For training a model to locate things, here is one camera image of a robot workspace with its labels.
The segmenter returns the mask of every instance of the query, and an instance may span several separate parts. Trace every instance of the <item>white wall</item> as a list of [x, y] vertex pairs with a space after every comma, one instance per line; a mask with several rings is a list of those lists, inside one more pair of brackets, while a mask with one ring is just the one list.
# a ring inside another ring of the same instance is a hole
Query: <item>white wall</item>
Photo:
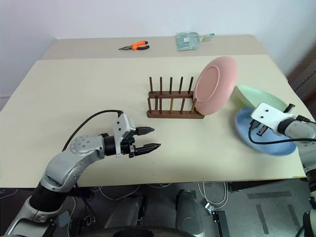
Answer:
[[0, 9], [0, 96], [54, 38], [252, 34], [285, 74], [316, 42], [315, 0], [0, 0]]

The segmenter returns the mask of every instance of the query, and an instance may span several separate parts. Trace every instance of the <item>blue plate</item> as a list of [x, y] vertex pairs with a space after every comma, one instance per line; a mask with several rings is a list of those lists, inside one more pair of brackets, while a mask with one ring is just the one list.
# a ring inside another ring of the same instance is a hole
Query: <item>blue plate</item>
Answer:
[[[249, 124], [252, 121], [252, 118], [250, 117], [252, 110], [249, 108], [243, 108], [238, 111], [238, 113], [235, 116], [235, 126], [237, 129], [237, 132], [243, 139], [245, 143], [247, 143], [249, 146], [253, 147], [254, 149], [268, 153], [270, 155], [274, 156], [286, 156], [291, 153], [293, 153], [296, 149], [296, 145], [293, 142], [284, 142], [279, 144], [269, 144], [269, 145], [259, 145], [252, 143], [248, 138], [248, 130], [249, 130]], [[271, 129], [268, 129], [262, 137], [258, 136], [256, 133], [262, 128], [262, 125], [260, 125], [257, 129], [253, 130], [251, 133], [251, 137], [256, 142], [270, 142], [270, 141], [279, 141], [286, 139], [284, 136], [280, 137], [275, 135]]]

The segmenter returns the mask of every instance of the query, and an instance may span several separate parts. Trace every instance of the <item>green plate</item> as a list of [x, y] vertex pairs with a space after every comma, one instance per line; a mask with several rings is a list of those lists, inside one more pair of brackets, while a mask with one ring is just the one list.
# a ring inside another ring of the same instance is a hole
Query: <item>green plate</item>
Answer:
[[251, 109], [255, 109], [260, 103], [271, 105], [282, 112], [287, 107], [287, 104], [284, 101], [263, 90], [243, 84], [239, 84], [236, 87], [237, 95], [240, 100]]

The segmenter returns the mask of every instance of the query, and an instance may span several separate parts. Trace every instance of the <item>wooden dish rack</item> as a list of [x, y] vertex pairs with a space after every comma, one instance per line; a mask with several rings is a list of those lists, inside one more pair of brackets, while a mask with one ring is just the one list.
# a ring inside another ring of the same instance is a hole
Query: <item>wooden dish rack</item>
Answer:
[[[197, 99], [193, 101], [191, 110], [183, 110], [186, 99], [193, 100], [193, 91], [191, 91], [193, 77], [191, 77], [190, 86], [188, 91], [182, 91], [183, 77], [180, 80], [179, 90], [172, 90], [172, 77], [170, 77], [170, 89], [169, 91], [162, 90], [162, 77], [160, 77], [160, 91], [153, 91], [152, 77], [149, 77], [150, 92], [148, 93], [148, 107], [147, 117], [157, 119], [202, 119], [204, 115], [200, 114], [195, 109]], [[150, 99], [155, 99], [155, 109], [152, 109]], [[162, 110], [162, 99], [171, 99], [170, 110]], [[181, 109], [173, 110], [173, 99], [182, 99]]]

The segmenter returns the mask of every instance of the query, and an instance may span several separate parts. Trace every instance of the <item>plate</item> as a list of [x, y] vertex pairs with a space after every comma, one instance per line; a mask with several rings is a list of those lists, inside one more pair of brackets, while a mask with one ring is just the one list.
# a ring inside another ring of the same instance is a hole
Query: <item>plate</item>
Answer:
[[[274, 156], [286, 156], [293, 153], [296, 149], [296, 145], [293, 142], [284, 142], [279, 144], [269, 144], [269, 145], [260, 145], [252, 143], [248, 138], [249, 124], [252, 121], [250, 114], [252, 109], [243, 108], [239, 110], [235, 116], [235, 126], [238, 134], [242, 140], [247, 143], [249, 146], [253, 147], [257, 151], [268, 153]], [[256, 133], [262, 128], [260, 125], [257, 129], [253, 130], [251, 137], [256, 142], [270, 142], [270, 141], [279, 141], [286, 139], [284, 136], [280, 137], [275, 135], [272, 130], [268, 129], [262, 137], [258, 136]]]
[[230, 98], [237, 80], [237, 65], [229, 56], [211, 61], [199, 75], [193, 93], [196, 110], [203, 115], [218, 111]]
[[237, 95], [240, 100], [249, 108], [255, 109], [260, 103], [266, 103], [272, 107], [284, 111], [287, 104], [274, 95], [263, 90], [251, 87], [249, 85], [239, 84], [237, 87]]

